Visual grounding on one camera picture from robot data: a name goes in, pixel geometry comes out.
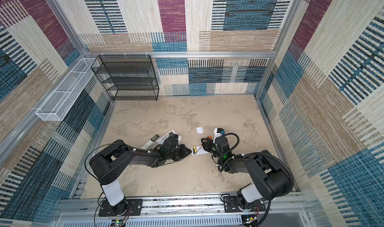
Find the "white mesh basket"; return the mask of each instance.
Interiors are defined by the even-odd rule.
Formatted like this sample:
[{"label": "white mesh basket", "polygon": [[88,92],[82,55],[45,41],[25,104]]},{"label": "white mesh basket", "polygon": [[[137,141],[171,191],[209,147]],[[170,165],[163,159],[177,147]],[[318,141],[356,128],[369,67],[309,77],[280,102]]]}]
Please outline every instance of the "white mesh basket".
[{"label": "white mesh basket", "polygon": [[98,67],[94,58],[83,58],[47,98],[36,115],[44,121],[62,121],[81,91],[93,75],[91,65]]}]

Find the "black wire rack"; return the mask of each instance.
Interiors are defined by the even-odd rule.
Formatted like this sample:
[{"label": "black wire rack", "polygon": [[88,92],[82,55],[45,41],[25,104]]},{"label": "black wire rack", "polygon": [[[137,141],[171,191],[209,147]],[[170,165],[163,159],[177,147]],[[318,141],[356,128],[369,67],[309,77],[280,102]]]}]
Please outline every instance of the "black wire rack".
[{"label": "black wire rack", "polygon": [[113,100],[157,100],[159,84],[150,56],[99,55],[95,62],[92,70]]}]

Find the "patterned carpet wall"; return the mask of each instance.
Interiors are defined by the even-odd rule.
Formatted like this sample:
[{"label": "patterned carpet wall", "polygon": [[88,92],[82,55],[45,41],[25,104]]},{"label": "patterned carpet wall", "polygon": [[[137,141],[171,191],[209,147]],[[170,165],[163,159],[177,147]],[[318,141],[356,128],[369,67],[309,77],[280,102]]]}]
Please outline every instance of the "patterned carpet wall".
[{"label": "patterned carpet wall", "polygon": [[152,58],[160,96],[254,94],[267,60]]},{"label": "patterned carpet wall", "polygon": [[0,142],[78,56],[45,0],[0,0]]},{"label": "patterned carpet wall", "polygon": [[270,51],[291,4],[291,0],[58,1],[90,51]]},{"label": "patterned carpet wall", "polygon": [[67,199],[110,105],[92,77],[62,122],[39,120],[0,168],[0,225],[47,226]]},{"label": "patterned carpet wall", "polygon": [[384,226],[384,0],[304,0],[260,102],[321,227]]}]

